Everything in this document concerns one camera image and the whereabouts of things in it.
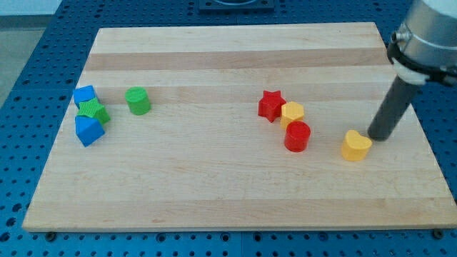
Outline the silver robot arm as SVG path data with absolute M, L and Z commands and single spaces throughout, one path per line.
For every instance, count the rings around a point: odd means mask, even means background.
M 388 58 L 413 85 L 456 85 L 456 0 L 414 0 L 391 34 Z

